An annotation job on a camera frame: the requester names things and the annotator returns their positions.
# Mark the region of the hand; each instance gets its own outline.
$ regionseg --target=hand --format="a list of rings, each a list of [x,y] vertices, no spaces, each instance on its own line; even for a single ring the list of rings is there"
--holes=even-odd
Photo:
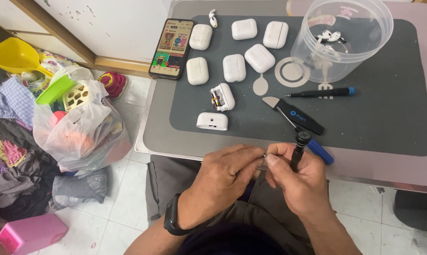
[[[207,154],[192,186],[179,198],[179,227],[195,227],[231,206],[264,163],[264,153],[239,144]]]
[[[287,206],[302,221],[321,221],[334,215],[327,193],[324,162],[305,152],[297,166],[299,172],[295,173],[288,164],[294,148],[295,145],[290,143],[269,145],[266,152],[267,182],[273,188],[277,185],[283,188]]]

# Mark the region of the screwdriver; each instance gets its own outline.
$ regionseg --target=screwdriver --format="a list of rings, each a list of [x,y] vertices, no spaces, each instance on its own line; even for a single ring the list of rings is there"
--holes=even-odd
[[[283,116],[291,123],[291,125],[294,127],[294,130],[297,133],[300,133],[303,131],[300,127],[296,126],[287,116],[283,113],[283,111],[277,107],[277,110],[283,114]],[[320,145],[316,142],[316,140],[311,139],[311,141],[308,143],[308,148],[316,155],[318,155],[323,161],[325,165],[331,165],[333,162],[335,162],[335,159]]]
[[[305,131],[301,131],[297,133],[296,136],[296,148],[292,153],[292,157],[290,158],[290,168],[294,172],[298,172],[297,165],[303,156],[303,152],[305,150],[305,146],[311,142],[311,136]]]
[[[300,93],[292,93],[284,97],[290,98],[316,98],[316,97],[327,97],[327,96],[353,96],[355,94],[355,88],[339,88],[339,89],[324,89],[324,90],[311,90],[303,91]]]

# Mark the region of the fitness tracker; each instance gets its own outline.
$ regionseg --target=fitness tracker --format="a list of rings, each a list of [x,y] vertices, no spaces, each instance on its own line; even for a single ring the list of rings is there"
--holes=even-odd
[[[163,227],[171,234],[171,235],[188,235],[193,231],[192,229],[181,229],[177,224],[177,203],[179,201],[180,193],[174,195],[174,197],[168,202],[166,206],[165,213],[165,221],[163,223]]]

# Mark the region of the table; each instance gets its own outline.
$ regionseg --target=table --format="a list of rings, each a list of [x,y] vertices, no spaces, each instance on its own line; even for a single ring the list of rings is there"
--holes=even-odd
[[[169,16],[192,18],[193,13],[207,14],[217,9],[222,15],[285,16],[286,9],[294,16],[303,16],[312,1],[241,0],[177,1],[171,4]],[[411,22],[417,29],[420,54],[427,89],[427,4],[387,2],[395,19]],[[265,148],[277,141],[267,141],[217,134],[178,131],[169,123],[176,82],[153,79],[135,150],[171,157],[202,160],[202,156],[220,148],[245,143]],[[329,179],[427,192],[427,156],[407,156],[344,148],[325,147],[335,158],[326,168]]]

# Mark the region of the blue screwdriver handle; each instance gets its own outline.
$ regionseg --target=blue screwdriver handle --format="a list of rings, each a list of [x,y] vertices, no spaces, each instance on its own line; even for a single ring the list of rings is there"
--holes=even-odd
[[[314,139],[311,139],[311,142],[308,143],[308,148],[316,155],[318,155],[322,160],[324,160],[325,165],[331,165],[335,162],[335,159]]]

